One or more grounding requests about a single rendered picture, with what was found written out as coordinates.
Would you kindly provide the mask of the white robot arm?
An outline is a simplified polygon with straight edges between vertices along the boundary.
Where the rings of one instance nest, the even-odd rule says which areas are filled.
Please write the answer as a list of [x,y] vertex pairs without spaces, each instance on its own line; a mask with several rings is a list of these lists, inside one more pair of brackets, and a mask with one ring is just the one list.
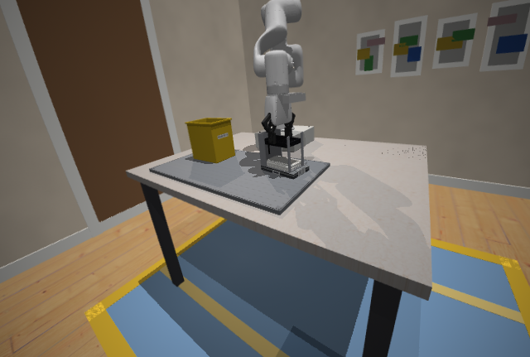
[[256,76],[266,77],[267,94],[282,95],[283,104],[306,101],[306,93],[288,94],[289,88],[303,84],[302,48],[286,39],[287,23],[299,22],[301,11],[300,0],[270,0],[261,8],[265,32],[253,50],[253,69]]

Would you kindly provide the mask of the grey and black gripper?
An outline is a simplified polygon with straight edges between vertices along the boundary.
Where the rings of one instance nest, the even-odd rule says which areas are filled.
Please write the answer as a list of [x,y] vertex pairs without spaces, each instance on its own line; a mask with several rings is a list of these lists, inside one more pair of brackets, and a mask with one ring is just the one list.
[[[276,144],[276,126],[284,124],[285,137],[292,137],[295,119],[292,104],[283,104],[282,95],[268,94],[265,98],[265,119],[262,125],[268,134],[268,143]],[[268,122],[268,123],[267,123]],[[271,128],[272,127],[272,128]]]

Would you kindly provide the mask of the olive-yellow open-top bin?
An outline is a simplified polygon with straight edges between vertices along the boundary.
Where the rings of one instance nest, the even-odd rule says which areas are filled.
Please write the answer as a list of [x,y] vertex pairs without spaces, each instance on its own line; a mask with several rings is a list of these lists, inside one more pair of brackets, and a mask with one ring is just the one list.
[[235,156],[231,120],[202,118],[185,123],[194,159],[219,163]]

